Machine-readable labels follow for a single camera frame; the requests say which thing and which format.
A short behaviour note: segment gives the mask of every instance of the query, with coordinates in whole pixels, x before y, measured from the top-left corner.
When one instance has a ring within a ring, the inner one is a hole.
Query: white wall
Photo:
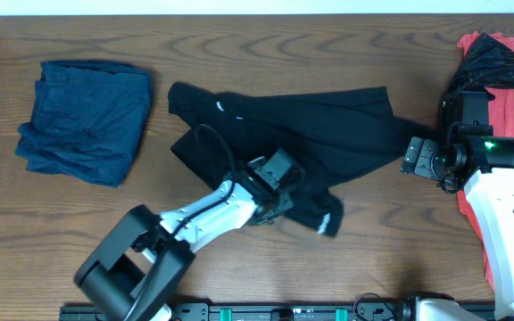
[[[497,12],[514,0],[0,0],[0,15]]]

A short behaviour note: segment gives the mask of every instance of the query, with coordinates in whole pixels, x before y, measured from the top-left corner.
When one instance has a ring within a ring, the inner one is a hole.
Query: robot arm
[[[463,190],[477,217],[495,293],[495,317],[514,317],[514,138],[493,137],[486,93],[462,92],[442,106],[446,142],[414,137],[402,172]],[[473,320],[452,301],[421,300],[417,320]]]
[[[292,207],[289,192],[304,171],[283,150],[230,173],[216,191],[186,207],[154,215],[141,205],[104,238],[74,277],[108,320],[167,321],[165,302],[195,258],[216,237],[247,223],[260,224]],[[153,264],[144,274],[131,248]]]

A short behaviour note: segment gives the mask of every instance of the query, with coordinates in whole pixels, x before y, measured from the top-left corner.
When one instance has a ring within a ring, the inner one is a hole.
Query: white logo
[[[330,222],[330,213],[327,213],[324,217],[322,217],[322,223],[320,223],[319,229],[317,230],[318,234],[325,234],[328,222]]]

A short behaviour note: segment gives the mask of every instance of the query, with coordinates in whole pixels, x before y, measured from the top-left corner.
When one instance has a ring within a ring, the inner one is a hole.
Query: wood grain
[[[168,210],[209,192],[170,152],[187,126],[167,113],[176,80],[277,95],[388,86],[394,113],[433,126],[473,30],[514,36],[514,15],[0,18],[0,320],[53,320],[86,298],[71,279],[130,208]],[[156,75],[145,139],[118,189],[25,171],[13,154],[39,62],[114,59]],[[288,220],[203,249],[178,292],[226,301],[350,301],[421,290],[491,300],[481,244],[453,196],[405,177],[396,161],[336,186],[335,240]]]

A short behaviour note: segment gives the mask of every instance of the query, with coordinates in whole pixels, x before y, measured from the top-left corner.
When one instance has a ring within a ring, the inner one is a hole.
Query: folded navy shirt
[[[31,121],[15,153],[27,170],[118,186],[152,103],[148,72],[122,62],[42,62]]]

